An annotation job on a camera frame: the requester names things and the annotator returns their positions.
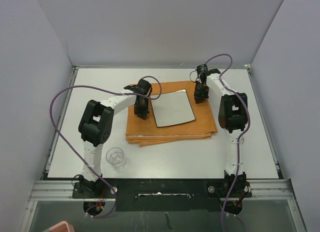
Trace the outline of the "orange cloth napkin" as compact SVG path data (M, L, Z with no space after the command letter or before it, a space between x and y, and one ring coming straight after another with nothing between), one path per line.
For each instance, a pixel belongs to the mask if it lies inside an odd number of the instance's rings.
M218 132L210 103L197 104L195 84L191 81L152 84L149 114L143 120L130 106L125 138L129 144L147 146L166 142L210 138Z

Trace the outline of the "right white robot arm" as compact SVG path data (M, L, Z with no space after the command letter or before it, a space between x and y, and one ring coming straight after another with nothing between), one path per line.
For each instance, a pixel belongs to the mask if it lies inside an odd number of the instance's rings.
M225 172L228 175L239 175L245 171L241 155L243 132L250 124L247 95L232 89L219 70L209 69L206 64L197 66L196 73L195 102L199 104L208 99L209 91L220 97L218 123L227 138Z

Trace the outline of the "clear drinking glass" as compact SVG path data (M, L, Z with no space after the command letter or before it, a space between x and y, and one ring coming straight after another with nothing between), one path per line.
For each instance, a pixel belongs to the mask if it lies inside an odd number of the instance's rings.
M119 147L109 149L105 155L106 161L114 168L122 168L126 163L125 153Z

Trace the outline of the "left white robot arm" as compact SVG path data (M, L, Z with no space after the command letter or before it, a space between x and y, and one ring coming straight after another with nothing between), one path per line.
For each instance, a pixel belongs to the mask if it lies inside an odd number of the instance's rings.
M119 96L112 96L103 101L88 101L78 126L85 160L79 183L88 196L97 197L102 190L102 185L98 182L102 176L102 149L111 135L114 115L134 106L134 115L140 119L147 119L151 92L152 85L140 79L136 85L124 87Z

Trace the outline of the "white square plate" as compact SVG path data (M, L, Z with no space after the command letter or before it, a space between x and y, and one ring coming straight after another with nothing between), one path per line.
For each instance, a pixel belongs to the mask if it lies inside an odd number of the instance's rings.
M162 93L156 100L151 100L151 107L158 128L196 120L186 89Z

